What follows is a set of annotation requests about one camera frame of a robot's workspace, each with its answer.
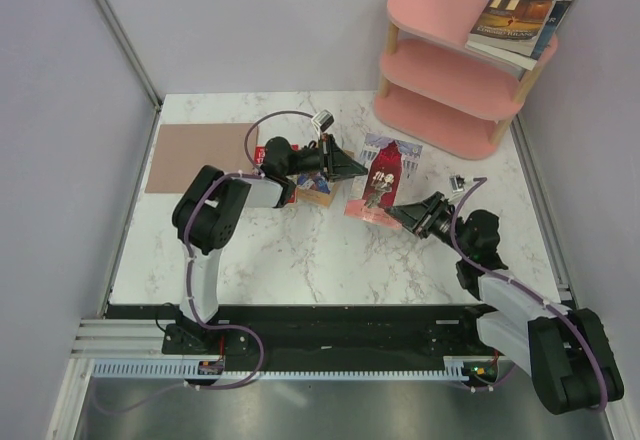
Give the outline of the pink Shakespeare story book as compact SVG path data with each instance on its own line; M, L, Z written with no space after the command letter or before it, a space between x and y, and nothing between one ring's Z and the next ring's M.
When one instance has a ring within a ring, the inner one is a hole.
M414 193L423 146L368 133L357 161L368 169L353 180L344 214L374 225L400 229L387 213L396 201L408 203Z

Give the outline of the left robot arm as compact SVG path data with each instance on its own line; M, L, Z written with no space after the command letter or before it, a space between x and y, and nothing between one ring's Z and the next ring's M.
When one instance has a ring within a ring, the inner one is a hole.
M205 165L176 205L172 224L186 250L180 310L193 321L184 339L196 352L211 352L219 342L218 327L209 323L219 310L219 264L243 210L285 206L296 190L292 178L301 174L338 182L366 176L368 168L342 150L331 134L299 149L274 137L264 147L257 173L225 173Z

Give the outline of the brown Edward Tulane book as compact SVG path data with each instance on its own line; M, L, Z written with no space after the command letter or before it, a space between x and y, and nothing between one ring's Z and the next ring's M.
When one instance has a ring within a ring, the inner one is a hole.
M554 4L555 0L489 0L466 45L486 45L529 56Z

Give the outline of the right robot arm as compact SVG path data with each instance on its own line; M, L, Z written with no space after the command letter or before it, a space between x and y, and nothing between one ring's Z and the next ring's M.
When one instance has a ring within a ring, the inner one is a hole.
M599 316L552 302L517 279L498 254L497 215L475 210L462 219L459 207L440 192L385 211L416 237L433 236L454 249L461 287L492 307L458 328L465 351L491 347L505 354L529 375L552 414L602 410L623 398L624 383Z

